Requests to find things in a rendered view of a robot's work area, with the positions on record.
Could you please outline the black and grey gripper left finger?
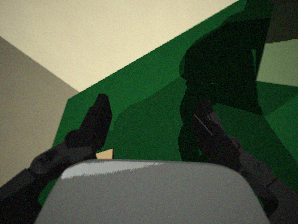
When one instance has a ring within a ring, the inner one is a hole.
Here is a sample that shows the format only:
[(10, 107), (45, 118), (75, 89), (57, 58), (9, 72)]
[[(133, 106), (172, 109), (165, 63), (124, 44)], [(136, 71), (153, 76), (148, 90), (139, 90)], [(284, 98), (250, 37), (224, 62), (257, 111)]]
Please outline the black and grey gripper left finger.
[(42, 190), (71, 165), (97, 159), (95, 152), (104, 147), (111, 120), (109, 98), (98, 94), (79, 129), (0, 187), (0, 224), (34, 224), (42, 209), (38, 202)]

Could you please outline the beige flat mat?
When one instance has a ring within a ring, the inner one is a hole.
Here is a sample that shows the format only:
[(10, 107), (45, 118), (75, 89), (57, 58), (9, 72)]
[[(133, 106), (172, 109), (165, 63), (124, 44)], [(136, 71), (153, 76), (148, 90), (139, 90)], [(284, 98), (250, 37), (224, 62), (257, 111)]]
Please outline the beige flat mat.
[(114, 149), (110, 149), (110, 150), (97, 153), (96, 156), (98, 159), (113, 159), (113, 150)]

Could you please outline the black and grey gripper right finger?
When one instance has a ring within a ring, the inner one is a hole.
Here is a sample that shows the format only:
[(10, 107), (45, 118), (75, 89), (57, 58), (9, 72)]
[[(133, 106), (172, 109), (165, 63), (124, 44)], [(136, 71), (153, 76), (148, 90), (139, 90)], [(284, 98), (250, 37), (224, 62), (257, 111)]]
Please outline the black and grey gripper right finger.
[(242, 149), (237, 138), (227, 136), (209, 99), (199, 100), (191, 121), (199, 150), (208, 156), (206, 163), (243, 175), (262, 200), (271, 224), (298, 224), (298, 194), (274, 177), (267, 164)]

